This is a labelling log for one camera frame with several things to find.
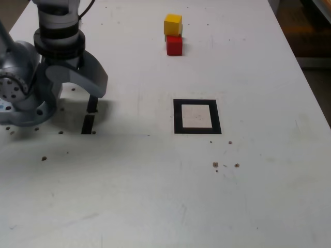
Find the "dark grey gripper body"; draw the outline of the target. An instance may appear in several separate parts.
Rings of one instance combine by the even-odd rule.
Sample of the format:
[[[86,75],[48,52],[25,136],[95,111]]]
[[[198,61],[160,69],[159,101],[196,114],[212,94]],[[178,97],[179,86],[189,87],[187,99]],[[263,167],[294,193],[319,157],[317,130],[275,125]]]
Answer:
[[[71,59],[55,59],[45,57],[45,63],[47,64],[48,68],[65,68],[65,69],[73,69],[79,70],[81,66],[84,65],[84,56],[78,56]]]

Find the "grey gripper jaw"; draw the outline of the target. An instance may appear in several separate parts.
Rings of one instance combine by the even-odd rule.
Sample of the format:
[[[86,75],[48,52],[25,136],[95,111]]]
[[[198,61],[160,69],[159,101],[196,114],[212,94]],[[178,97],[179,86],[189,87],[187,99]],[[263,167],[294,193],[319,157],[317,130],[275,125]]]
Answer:
[[[84,51],[82,55],[84,65],[79,70],[48,68],[46,75],[54,83],[73,83],[85,89],[90,95],[102,98],[107,91],[108,75],[91,53]]]

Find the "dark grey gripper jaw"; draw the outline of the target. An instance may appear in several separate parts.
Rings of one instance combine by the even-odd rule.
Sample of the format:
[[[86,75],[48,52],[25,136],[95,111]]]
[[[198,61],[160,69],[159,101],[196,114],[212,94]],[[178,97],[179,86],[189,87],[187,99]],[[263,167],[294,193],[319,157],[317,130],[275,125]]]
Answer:
[[[36,87],[38,97],[48,111],[56,111],[63,87],[61,83],[54,83],[47,77],[46,70],[48,67],[48,64],[44,62],[39,64],[36,74]]]

